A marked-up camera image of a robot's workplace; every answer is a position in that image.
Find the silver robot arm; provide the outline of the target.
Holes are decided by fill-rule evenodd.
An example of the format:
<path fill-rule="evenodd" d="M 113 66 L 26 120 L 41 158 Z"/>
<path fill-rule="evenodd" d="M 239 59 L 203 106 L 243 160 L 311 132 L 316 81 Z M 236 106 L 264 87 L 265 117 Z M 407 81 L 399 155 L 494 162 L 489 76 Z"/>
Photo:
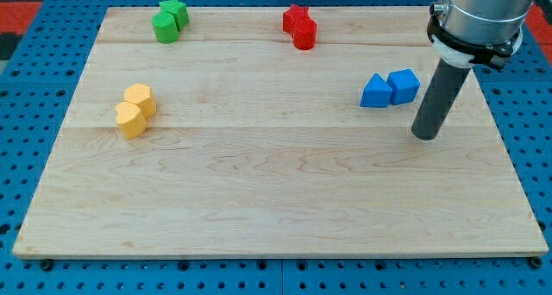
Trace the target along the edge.
<path fill-rule="evenodd" d="M 523 42 L 522 24 L 534 0 L 437 0 L 427 35 L 441 59 L 456 68 L 501 69 Z"/>

